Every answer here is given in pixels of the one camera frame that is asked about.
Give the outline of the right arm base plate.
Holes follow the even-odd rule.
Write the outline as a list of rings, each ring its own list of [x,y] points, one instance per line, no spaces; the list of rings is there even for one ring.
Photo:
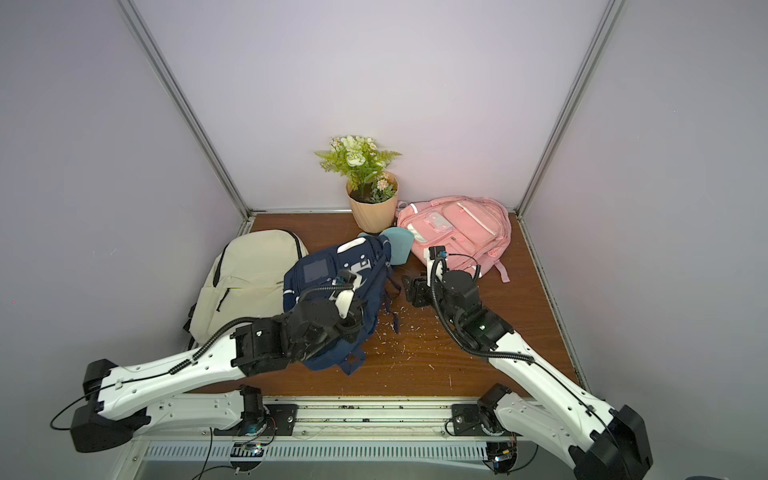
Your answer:
[[[502,433],[491,419],[488,409],[476,403],[452,404],[444,429],[450,436],[494,436]]]

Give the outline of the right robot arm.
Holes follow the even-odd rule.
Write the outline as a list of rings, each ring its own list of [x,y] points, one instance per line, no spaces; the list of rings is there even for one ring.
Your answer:
[[[653,465],[647,429],[631,407],[611,406],[539,355],[511,324],[485,306],[477,274],[452,270],[443,246],[425,250],[426,273],[406,278],[406,298],[430,306],[461,350],[482,358],[535,400],[488,391],[491,424],[535,443],[578,479],[642,479]]]

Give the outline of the navy blue backpack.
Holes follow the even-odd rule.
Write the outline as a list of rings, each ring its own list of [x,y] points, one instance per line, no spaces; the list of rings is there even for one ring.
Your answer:
[[[302,361],[311,371],[337,367],[355,373],[367,355],[363,345],[375,333],[378,313],[390,298],[392,243],[363,235],[300,258],[283,279],[283,307],[299,308],[320,323],[325,338]]]

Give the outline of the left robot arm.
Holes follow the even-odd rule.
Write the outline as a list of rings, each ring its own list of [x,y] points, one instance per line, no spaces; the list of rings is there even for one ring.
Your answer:
[[[281,371],[353,339],[363,324],[356,296],[361,284],[359,275],[345,270],[330,284],[305,290],[288,312],[231,320],[193,350],[134,366],[91,362],[82,382],[84,404],[66,428],[75,450],[95,453],[127,443],[159,423],[161,402],[177,394]]]

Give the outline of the pink backpack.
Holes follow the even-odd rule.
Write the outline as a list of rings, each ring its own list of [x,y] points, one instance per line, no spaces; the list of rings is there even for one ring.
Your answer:
[[[449,196],[403,206],[397,226],[411,232],[411,251],[422,263],[428,249],[446,248],[448,268],[483,277],[496,269],[510,281],[502,256],[511,243],[509,212],[491,198]]]

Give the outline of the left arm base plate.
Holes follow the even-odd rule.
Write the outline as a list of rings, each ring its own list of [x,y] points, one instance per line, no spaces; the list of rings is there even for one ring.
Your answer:
[[[266,404],[257,413],[244,411],[231,427],[213,429],[214,436],[290,437],[298,419],[297,404]]]

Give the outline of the cream white backpack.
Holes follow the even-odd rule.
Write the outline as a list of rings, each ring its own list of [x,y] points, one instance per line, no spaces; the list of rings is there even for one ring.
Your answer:
[[[308,255],[300,238],[286,230],[239,236],[219,254],[190,311],[188,331],[203,344],[227,322],[283,312],[285,274]]]

